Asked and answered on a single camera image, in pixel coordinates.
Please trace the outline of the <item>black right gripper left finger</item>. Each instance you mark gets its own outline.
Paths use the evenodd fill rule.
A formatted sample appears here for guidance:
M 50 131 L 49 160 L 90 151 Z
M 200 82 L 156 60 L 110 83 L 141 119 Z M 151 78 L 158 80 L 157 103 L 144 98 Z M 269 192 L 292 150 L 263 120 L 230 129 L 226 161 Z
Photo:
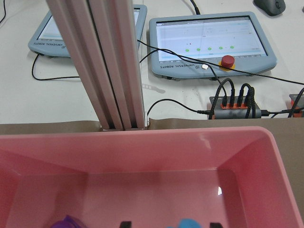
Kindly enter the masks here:
M 132 222 L 131 221 L 122 221 L 120 223 L 120 228 L 131 228 Z

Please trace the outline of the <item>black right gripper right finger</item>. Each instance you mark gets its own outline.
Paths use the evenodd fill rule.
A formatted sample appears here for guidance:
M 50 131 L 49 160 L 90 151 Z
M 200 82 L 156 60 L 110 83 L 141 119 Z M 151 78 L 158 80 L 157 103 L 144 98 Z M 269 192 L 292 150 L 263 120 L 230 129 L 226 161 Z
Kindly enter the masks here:
M 219 223 L 219 222 L 211 222 L 211 223 L 209 224 L 209 227 L 210 227 L 210 228 L 222 228 L 222 224 Z

